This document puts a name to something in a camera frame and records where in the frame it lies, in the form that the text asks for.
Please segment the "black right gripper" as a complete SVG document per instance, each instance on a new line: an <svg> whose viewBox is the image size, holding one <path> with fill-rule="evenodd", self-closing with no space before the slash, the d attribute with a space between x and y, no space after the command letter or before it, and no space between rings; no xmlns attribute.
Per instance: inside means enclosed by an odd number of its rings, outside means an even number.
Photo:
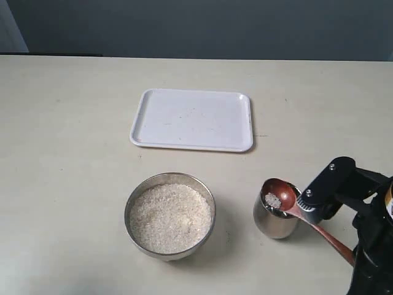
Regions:
<svg viewBox="0 0 393 295"><path fill-rule="evenodd" d="M344 204L356 211L352 225L358 238L348 294L392 294L392 217L385 203L392 177L356 169L353 158L341 156L328 163L300 199L306 207L321 207L333 203L343 185Z"/></svg>

